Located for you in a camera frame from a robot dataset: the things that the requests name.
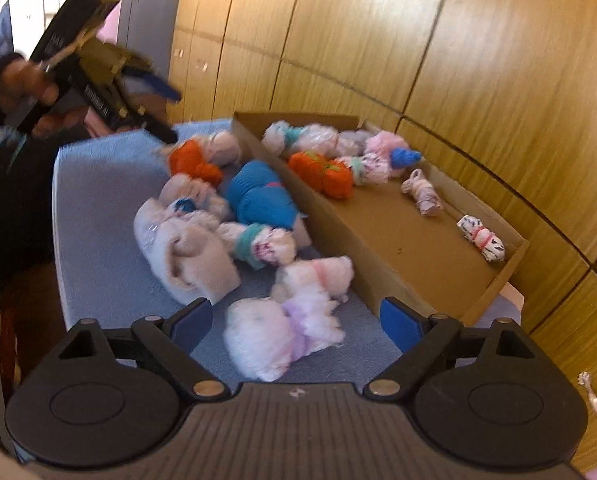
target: rolled sock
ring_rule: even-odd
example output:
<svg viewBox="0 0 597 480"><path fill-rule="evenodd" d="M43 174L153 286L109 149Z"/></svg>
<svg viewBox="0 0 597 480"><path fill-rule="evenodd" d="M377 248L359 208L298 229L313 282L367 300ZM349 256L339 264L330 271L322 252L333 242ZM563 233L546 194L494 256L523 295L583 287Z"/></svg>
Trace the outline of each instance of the rolled sock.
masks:
<svg viewBox="0 0 597 480"><path fill-rule="evenodd" d="M390 160L390 155L396 148L409 149L409 144L398 134L392 132L379 132L375 136L367 140L365 146L365 153L376 153L387 160ZM390 173L391 178L400 177L405 170L392 168Z"/></svg>
<svg viewBox="0 0 597 480"><path fill-rule="evenodd" d="M274 155L280 155L288 150L298 140L303 128L293 128L286 121L277 121L271 124L262 137L261 144Z"/></svg>
<svg viewBox="0 0 597 480"><path fill-rule="evenodd" d="M336 160L351 170L355 186L386 184L392 171L389 161L377 153L367 153L363 156L342 156Z"/></svg>
<svg viewBox="0 0 597 480"><path fill-rule="evenodd" d="M372 137L372 134L366 130L347 130L339 133L338 142L333 153L330 153L330 158L363 155L367 140L370 137Z"/></svg>
<svg viewBox="0 0 597 480"><path fill-rule="evenodd" d="M270 298L232 303L223 338L247 378L272 382L290 368L294 333L280 304Z"/></svg>
<svg viewBox="0 0 597 480"><path fill-rule="evenodd" d="M252 189L236 208L236 218L242 224L256 222L290 230L297 216L290 193L280 184Z"/></svg>
<svg viewBox="0 0 597 480"><path fill-rule="evenodd" d="M194 201L190 198L179 198L167 208L167 214L170 218L180 218L188 224L199 225L208 231L214 232L220 225L220 220L216 215L203 209L191 209Z"/></svg>
<svg viewBox="0 0 597 480"><path fill-rule="evenodd" d="M419 212L423 216L436 216L443 210L434 186L425 178L420 168L412 171L411 176L403 182L401 192L411 195L416 200Z"/></svg>
<svg viewBox="0 0 597 480"><path fill-rule="evenodd" d="M215 304L241 280L222 241L178 217L163 218L148 200L134 218L134 236L153 274L179 303L208 298Z"/></svg>
<svg viewBox="0 0 597 480"><path fill-rule="evenodd" d="M236 301L227 308L224 333L232 361L246 377L280 379L292 362L343 341L345 333L331 315L336 305L319 287L284 304L270 298Z"/></svg>
<svg viewBox="0 0 597 480"><path fill-rule="evenodd" d="M271 182L280 182L280 176L262 160L247 162L241 171L229 183L227 202L236 210L248 191L267 186Z"/></svg>
<svg viewBox="0 0 597 480"><path fill-rule="evenodd" d="M290 324L297 327L294 332L306 339L302 347L294 345L292 361L342 343L345 333L338 318L331 315L337 306L338 302L331 301L329 294L320 286L304 288L282 303L283 311L290 317Z"/></svg>
<svg viewBox="0 0 597 480"><path fill-rule="evenodd" d="M251 160L230 182L227 200L241 224L259 223L294 231L298 249L311 245L305 223L280 177L262 160Z"/></svg>
<svg viewBox="0 0 597 480"><path fill-rule="evenodd" d="M390 164L395 170L402 170L409 168L420 162L422 158L421 152L416 150L409 150L408 148L395 148L390 154Z"/></svg>
<svg viewBox="0 0 597 480"><path fill-rule="evenodd" d="M341 162L316 152L298 152L290 157L288 167L315 191L336 199L352 196L353 176Z"/></svg>
<svg viewBox="0 0 597 480"><path fill-rule="evenodd" d="M248 262L254 269L261 269L265 263L287 265L296 258L294 238L284 229L224 222L216 234L232 256Z"/></svg>
<svg viewBox="0 0 597 480"><path fill-rule="evenodd" d="M172 175L185 173L192 178L201 178L212 186L218 186L223 180L223 173L217 166L205 161L201 147L194 139L167 146L161 152L167 156Z"/></svg>
<svg viewBox="0 0 597 480"><path fill-rule="evenodd" d="M192 139L198 142L203 158L219 168L233 164L241 158L241 147L238 139L229 130L222 130L215 134L196 134Z"/></svg>
<svg viewBox="0 0 597 480"><path fill-rule="evenodd" d="M271 295L282 303L305 287L322 286L331 298L342 300L353 277L353 265L348 256L298 260L277 270Z"/></svg>
<svg viewBox="0 0 597 480"><path fill-rule="evenodd" d="M465 215L456 225L463 236L479 248L489 263L505 260L505 245L495 233L483 225L481 219Z"/></svg>
<svg viewBox="0 0 597 480"><path fill-rule="evenodd" d="M179 173L165 183L158 199L163 205L170 206L181 198L192 199L196 209L210 212L221 222L232 216L227 200L221 197L210 184L199 178L191 178Z"/></svg>
<svg viewBox="0 0 597 480"><path fill-rule="evenodd" d="M309 124L304 127L289 153L315 152L327 156L333 153L338 142L338 130L322 124Z"/></svg>

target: orange sock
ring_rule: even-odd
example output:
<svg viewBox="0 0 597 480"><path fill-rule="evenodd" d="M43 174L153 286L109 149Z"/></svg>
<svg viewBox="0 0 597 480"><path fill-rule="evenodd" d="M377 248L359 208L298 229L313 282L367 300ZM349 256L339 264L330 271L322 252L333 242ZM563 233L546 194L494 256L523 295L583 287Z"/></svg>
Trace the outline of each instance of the orange sock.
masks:
<svg viewBox="0 0 597 480"><path fill-rule="evenodd" d="M313 190L332 198L352 196L353 175L340 162L329 161L314 152L299 152L290 157L288 166Z"/></svg>
<svg viewBox="0 0 597 480"><path fill-rule="evenodd" d="M223 180L223 172L214 164L208 164L195 140L186 140L170 153L168 158L172 175L188 174L192 178L200 178L216 187Z"/></svg>

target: cardboard box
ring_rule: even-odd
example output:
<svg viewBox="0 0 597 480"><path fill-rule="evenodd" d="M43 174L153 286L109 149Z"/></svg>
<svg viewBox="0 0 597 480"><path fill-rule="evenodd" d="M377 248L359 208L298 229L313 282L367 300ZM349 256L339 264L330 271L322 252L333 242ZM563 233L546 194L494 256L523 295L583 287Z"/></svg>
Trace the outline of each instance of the cardboard box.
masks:
<svg viewBox="0 0 597 480"><path fill-rule="evenodd" d="M354 262L353 290L378 313L386 296L399 298L423 316L443 312L473 324L517 268L529 242L494 210L428 162L420 167L443 199L444 212L424 218L402 195L401 182L357 187L348 200L331 200L306 186L285 161L260 140L270 124L321 123L340 130L358 128L358 118L300 113L234 115L232 131L245 160L258 158L280 174L298 208L308 215L307 229L324 256L347 254ZM489 264L456 227L464 214L480 218L505 244L506 261Z"/></svg>

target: metal screw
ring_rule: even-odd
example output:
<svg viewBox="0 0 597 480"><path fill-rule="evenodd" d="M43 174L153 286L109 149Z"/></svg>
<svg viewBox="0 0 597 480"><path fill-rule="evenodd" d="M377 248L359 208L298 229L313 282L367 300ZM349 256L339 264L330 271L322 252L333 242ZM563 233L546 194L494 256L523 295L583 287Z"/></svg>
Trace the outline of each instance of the metal screw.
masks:
<svg viewBox="0 0 597 480"><path fill-rule="evenodd" d="M391 379L379 379L369 384L370 392L380 397L390 397L397 394L400 389L401 385Z"/></svg>
<svg viewBox="0 0 597 480"><path fill-rule="evenodd" d="M225 391L223 383L218 381L200 381L194 384L194 393L199 397L216 397Z"/></svg>

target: metal handle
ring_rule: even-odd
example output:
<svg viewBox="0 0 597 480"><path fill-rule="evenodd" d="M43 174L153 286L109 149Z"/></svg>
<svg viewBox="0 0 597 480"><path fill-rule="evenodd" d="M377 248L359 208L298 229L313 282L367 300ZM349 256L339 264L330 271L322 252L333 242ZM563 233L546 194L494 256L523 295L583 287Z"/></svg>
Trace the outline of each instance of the metal handle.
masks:
<svg viewBox="0 0 597 480"><path fill-rule="evenodd" d="M591 374L589 372L579 374L578 383L587 390L587 397L589 398L591 409L597 413L597 394L594 393L594 390L591 387Z"/></svg>

